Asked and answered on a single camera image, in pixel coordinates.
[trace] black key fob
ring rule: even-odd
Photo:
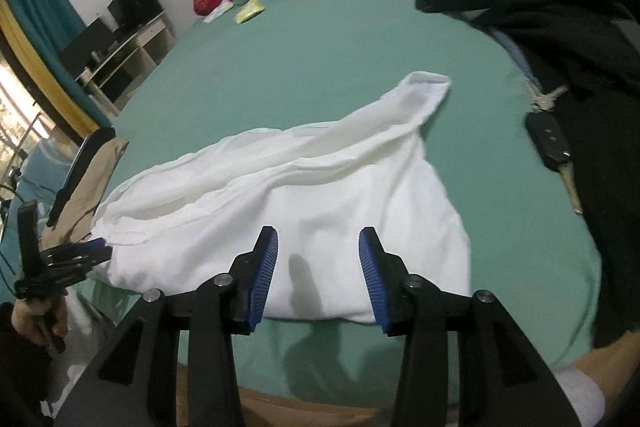
[[[558,171],[561,165],[571,161],[569,143],[551,113],[530,112],[524,119],[524,125],[547,169]]]

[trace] metal screw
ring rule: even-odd
[[[482,302],[486,303],[495,301],[494,294],[492,294],[489,290],[478,290],[476,292],[476,297],[478,297],[478,299],[480,299]]]
[[[158,288],[151,288],[142,294],[142,298],[147,302],[154,302],[157,301],[161,295],[162,292]]]
[[[411,275],[408,275],[406,277],[406,279],[404,280],[404,284],[409,286],[409,288],[419,288],[420,286],[422,286],[422,277],[416,275],[415,273],[412,273]]]
[[[216,286],[229,286],[234,281],[230,273],[219,273],[213,277],[213,284]]]

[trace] human hand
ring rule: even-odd
[[[31,341],[38,346],[46,346],[47,340],[36,324],[36,319],[37,317],[44,316],[50,308],[51,299],[17,300],[14,304],[14,312],[11,315],[11,325],[18,334],[26,338],[28,341]],[[59,299],[59,303],[54,310],[54,314],[56,316],[56,323],[51,328],[52,333],[58,337],[66,337],[68,327],[66,323],[67,312],[64,297]]]

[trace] yellow curtain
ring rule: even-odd
[[[15,56],[20,60],[33,82],[71,128],[86,138],[98,129],[97,123],[74,102],[47,69],[40,56],[24,35],[6,0],[0,0],[0,30],[4,33]]]

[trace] pile of clothes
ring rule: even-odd
[[[543,92],[602,256],[594,344],[640,327],[640,0],[416,0],[495,36]]]

